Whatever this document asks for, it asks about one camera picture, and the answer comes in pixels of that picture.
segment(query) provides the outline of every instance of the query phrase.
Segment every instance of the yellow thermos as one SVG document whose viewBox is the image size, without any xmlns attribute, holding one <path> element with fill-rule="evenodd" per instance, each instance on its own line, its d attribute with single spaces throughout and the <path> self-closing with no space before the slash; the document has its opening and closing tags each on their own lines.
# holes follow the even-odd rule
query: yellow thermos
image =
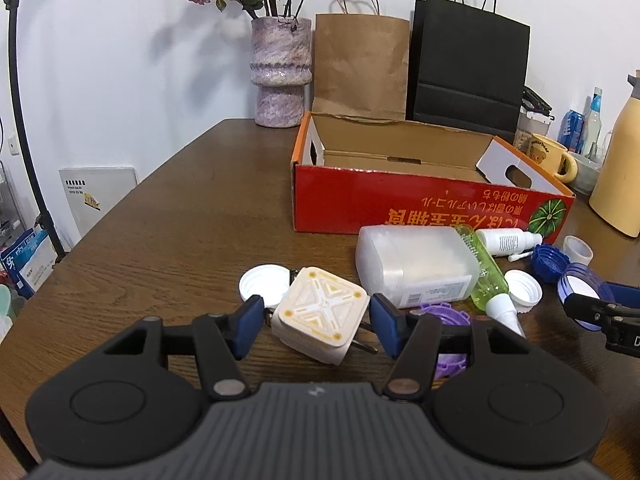
<svg viewBox="0 0 640 480">
<path fill-rule="evenodd" d="M 629 101 L 613 128 L 607 156 L 589 204 L 627 236 L 640 234 L 640 70 L 629 76 Z"/>
</svg>

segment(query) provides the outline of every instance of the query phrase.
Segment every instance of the blue and white package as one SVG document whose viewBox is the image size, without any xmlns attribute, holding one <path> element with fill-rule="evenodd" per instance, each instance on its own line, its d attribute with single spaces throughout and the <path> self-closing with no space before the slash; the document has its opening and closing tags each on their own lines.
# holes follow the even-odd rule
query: blue and white package
<svg viewBox="0 0 640 480">
<path fill-rule="evenodd" d="M 18 287 L 18 293 L 30 298 L 52 273 L 56 251 L 45 230 L 35 233 L 30 229 L 24 238 L 20 237 L 0 258 Z"/>
</svg>

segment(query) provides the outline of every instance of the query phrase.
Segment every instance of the yellow sticker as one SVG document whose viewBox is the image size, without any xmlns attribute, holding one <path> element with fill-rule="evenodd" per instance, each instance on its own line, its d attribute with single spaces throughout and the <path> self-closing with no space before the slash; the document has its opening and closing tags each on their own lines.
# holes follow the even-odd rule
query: yellow sticker
<svg viewBox="0 0 640 480">
<path fill-rule="evenodd" d="M 88 193 L 84 194 L 84 203 L 89 207 L 93 207 L 94 209 L 100 211 L 100 202 L 98 202 L 93 196 Z"/>
</svg>

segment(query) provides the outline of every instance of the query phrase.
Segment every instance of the vase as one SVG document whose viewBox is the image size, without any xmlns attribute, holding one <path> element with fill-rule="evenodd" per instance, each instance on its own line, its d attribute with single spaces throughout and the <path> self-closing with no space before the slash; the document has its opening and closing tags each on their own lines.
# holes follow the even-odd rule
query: vase
<svg viewBox="0 0 640 480">
<path fill-rule="evenodd" d="M 251 82 L 258 87 L 255 123 L 290 128 L 302 122 L 311 83 L 311 20 L 257 18 L 252 24 Z"/>
</svg>

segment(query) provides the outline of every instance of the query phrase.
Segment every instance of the yellow mug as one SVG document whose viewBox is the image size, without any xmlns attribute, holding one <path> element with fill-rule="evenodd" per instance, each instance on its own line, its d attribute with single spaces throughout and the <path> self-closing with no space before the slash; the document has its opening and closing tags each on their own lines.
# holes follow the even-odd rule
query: yellow mug
<svg viewBox="0 0 640 480">
<path fill-rule="evenodd" d="M 533 134 L 529 145 L 529 158 L 560 182 L 571 182 L 578 175 L 578 163 L 559 142 L 539 134 Z M 558 173 L 562 167 L 566 173 Z"/>
</svg>

